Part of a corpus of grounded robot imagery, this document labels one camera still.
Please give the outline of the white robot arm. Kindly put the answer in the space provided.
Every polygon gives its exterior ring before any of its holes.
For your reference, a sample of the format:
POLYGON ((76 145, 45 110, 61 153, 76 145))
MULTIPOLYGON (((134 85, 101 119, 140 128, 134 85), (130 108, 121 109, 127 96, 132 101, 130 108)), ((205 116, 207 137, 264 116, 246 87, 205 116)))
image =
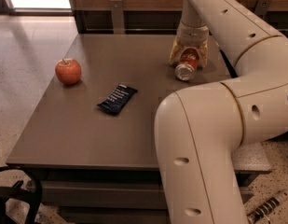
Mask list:
POLYGON ((187 0, 237 77, 174 92, 155 143, 171 224, 248 224, 231 153, 288 131, 288 38, 236 0, 187 0))

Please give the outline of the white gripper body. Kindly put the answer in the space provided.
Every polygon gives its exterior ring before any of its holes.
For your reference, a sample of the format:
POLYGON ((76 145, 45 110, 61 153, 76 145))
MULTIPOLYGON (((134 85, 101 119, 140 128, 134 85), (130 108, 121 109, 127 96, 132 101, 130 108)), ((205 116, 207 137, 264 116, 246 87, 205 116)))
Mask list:
POLYGON ((209 29, 207 26, 192 27, 180 22, 177 35, 175 38, 176 45, 180 48, 204 46, 209 37, 209 29))

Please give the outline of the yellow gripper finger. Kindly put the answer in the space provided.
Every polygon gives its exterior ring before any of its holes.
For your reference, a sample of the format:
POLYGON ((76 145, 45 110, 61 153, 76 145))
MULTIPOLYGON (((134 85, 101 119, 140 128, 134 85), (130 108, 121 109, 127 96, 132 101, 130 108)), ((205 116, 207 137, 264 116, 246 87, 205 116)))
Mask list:
POLYGON ((208 42, 203 42, 198 47, 199 62, 202 67, 206 67, 208 64, 208 42))
POLYGON ((179 56, 179 54, 182 52, 184 48, 184 45, 180 38, 176 37, 173 41, 172 48, 171 48, 171 54, 169 58, 169 64, 173 65, 176 58, 179 56))

